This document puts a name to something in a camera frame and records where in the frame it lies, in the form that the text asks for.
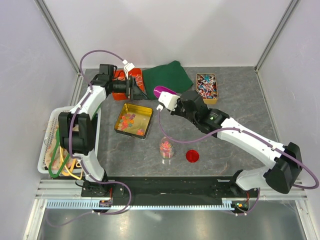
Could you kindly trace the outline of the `magenta plastic scoop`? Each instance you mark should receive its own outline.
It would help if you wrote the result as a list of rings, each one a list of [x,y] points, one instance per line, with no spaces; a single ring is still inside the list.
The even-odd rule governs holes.
[[[177,95],[176,92],[174,92],[173,90],[165,87],[165,86],[156,86],[153,90],[153,94],[154,96],[158,99],[161,95],[162,92],[167,92],[167,93],[170,93],[170,94],[173,94],[173,95]]]

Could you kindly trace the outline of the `gold tin with star candies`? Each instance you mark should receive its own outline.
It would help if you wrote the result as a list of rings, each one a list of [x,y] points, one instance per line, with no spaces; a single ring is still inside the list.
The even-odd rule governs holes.
[[[120,111],[114,130],[118,134],[144,140],[147,137],[154,110],[150,107],[125,103]]]

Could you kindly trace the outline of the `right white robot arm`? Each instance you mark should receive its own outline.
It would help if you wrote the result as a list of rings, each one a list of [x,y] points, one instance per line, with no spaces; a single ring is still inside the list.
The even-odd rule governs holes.
[[[293,142],[284,145],[249,130],[227,113],[207,107],[195,90],[184,92],[181,96],[173,95],[169,110],[172,115],[193,123],[202,133],[239,147],[263,164],[263,167],[239,170],[234,174],[235,181],[229,184],[229,191],[235,197],[265,186],[288,194],[302,171],[298,164],[302,161],[298,145]]]

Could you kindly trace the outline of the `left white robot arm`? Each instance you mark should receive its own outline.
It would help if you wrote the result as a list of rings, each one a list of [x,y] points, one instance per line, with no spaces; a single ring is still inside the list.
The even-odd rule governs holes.
[[[148,96],[138,86],[136,78],[129,75],[133,63],[124,63],[124,79],[115,79],[116,66],[101,64],[99,73],[88,82],[85,95],[69,112],[58,116],[59,142],[71,158],[80,162],[85,179],[94,182],[92,191],[99,197],[110,191],[107,174],[95,153],[96,131],[93,118],[100,105],[111,93],[123,93],[130,100],[147,100]]]

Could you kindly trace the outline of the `orange plastic candy box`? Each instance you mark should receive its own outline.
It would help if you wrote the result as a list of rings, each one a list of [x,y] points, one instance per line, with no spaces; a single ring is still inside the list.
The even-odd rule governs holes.
[[[143,79],[143,75],[142,75],[142,70],[140,68],[134,68],[129,72],[129,77],[134,77],[135,79],[137,78],[142,78]],[[124,70],[117,70],[115,72],[115,77],[116,80],[124,80],[125,79],[125,73]],[[115,93],[112,92],[112,97],[115,101],[123,101],[123,100],[130,100],[129,98],[126,98],[124,93]]]

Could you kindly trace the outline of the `gold tin with lollipops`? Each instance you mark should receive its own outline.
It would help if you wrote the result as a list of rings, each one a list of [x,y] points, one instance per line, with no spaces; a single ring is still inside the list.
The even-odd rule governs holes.
[[[196,91],[205,104],[215,105],[219,99],[216,75],[214,73],[197,73]]]

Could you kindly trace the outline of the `folded green cloth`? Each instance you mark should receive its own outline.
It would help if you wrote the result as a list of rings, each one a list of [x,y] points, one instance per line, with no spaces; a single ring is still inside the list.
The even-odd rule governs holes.
[[[154,89],[157,86],[166,87],[179,94],[193,86],[192,80],[177,60],[143,70],[142,79],[147,97],[150,100],[156,99]]]

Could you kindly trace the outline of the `clear glass jar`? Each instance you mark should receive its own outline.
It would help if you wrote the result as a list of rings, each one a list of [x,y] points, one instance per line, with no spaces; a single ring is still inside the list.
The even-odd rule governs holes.
[[[159,144],[159,153],[162,161],[171,160],[175,156],[175,147],[168,137],[163,137]]]

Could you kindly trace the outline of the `red jar lid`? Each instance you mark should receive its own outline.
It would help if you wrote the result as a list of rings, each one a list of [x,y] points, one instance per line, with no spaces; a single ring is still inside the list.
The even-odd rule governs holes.
[[[196,150],[190,149],[186,152],[185,157],[189,163],[196,163],[199,160],[200,155]]]

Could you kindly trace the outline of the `white plastic basket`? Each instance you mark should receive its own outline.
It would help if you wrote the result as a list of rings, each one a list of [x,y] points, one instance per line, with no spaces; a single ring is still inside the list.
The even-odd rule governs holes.
[[[54,152],[54,147],[56,144],[56,131],[58,130],[58,116],[62,112],[69,112],[73,106],[65,106],[54,109],[49,117],[47,128],[45,131],[45,136],[43,144],[41,147],[39,160],[37,164],[37,169],[41,174],[49,174],[48,166],[51,161],[50,154]],[[101,125],[101,108],[99,107],[95,118],[97,119],[96,130],[95,130],[95,146],[94,152],[98,156],[98,145],[100,136],[100,125]]]

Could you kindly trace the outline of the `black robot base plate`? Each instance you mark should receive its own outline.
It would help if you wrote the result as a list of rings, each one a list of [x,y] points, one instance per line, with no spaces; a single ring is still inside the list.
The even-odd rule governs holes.
[[[82,197],[122,197],[127,194],[125,186],[134,197],[139,195],[200,195],[214,199],[222,198],[255,198],[256,187],[243,190],[236,186],[231,176],[114,176],[109,184],[84,181]]]

